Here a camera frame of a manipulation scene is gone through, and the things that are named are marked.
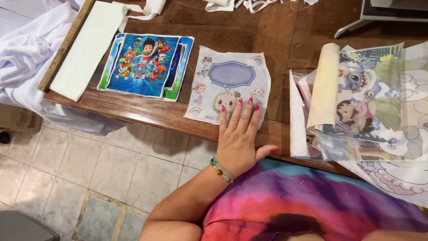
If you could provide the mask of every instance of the bracelet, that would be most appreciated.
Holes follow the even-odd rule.
[[[236,177],[231,172],[229,172],[226,168],[220,165],[220,163],[218,163],[218,161],[214,157],[211,160],[213,160],[217,164],[217,166],[219,166],[221,169],[227,172],[233,179],[236,179]]]
[[[229,177],[227,177],[226,175],[224,175],[223,174],[223,172],[222,172],[222,170],[220,170],[220,169],[218,169],[216,166],[215,166],[215,164],[218,164],[218,162],[217,161],[215,161],[215,159],[213,158],[213,159],[211,159],[211,161],[210,161],[210,164],[211,164],[211,166],[213,166],[215,169],[217,169],[216,170],[216,173],[217,173],[217,175],[219,175],[219,176],[221,176],[224,180],[226,180],[227,182],[229,182],[229,183],[232,183],[233,182],[233,180],[231,180]]]

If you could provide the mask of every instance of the paw patrol logo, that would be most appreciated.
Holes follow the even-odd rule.
[[[137,63],[136,65],[132,66],[132,78],[135,80],[145,79],[147,70],[147,64]]]

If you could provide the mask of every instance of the hand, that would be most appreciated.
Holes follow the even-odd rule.
[[[235,177],[250,170],[259,160],[265,158],[272,151],[278,151],[275,145],[266,145],[256,151],[254,139],[260,121],[260,106],[257,105],[248,124],[253,109],[253,98],[248,100],[242,117],[242,98],[239,99],[235,111],[227,126],[227,110],[222,105],[220,116],[220,138],[218,140],[215,159],[231,172]]]

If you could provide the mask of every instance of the tie-dye fabric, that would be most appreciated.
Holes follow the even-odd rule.
[[[306,233],[361,240],[375,230],[428,232],[423,212],[371,184],[263,159],[212,204],[202,241],[274,241]]]

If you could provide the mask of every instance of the wooden table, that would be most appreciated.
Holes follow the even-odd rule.
[[[129,4],[144,2],[125,1]],[[218,52],[264,52],[272,87],[265,120],[256,137],[256,146],[274,144],[280,151],[271,156],[343,175],[354,174],[337,163],[290,158],[290,110],[288,71],[309,73],[317,67],[321,47],[334,42],[355,49],[393,45],[405,41],[412,46],[428,40],[428,24],[375,22],[337,40],[334,33],[359,19],[361,0],[320,0],[301,11],[285,4],[271,4],[257,14],[241,6],[233,12],[206,12],[202,0],[168,1],[160,16],[150,21],[130,19],[126,33],[153,33],[194,36],[195,44],[178,102],[159,101],[114,92],[97,91],[108,52],[78,102],[53,91],[45,100],[131,121],[196,138],[218,140],[218,126],[183,118],[189,103],[199,45]],[[293,8],[302,8],[293,4]]]

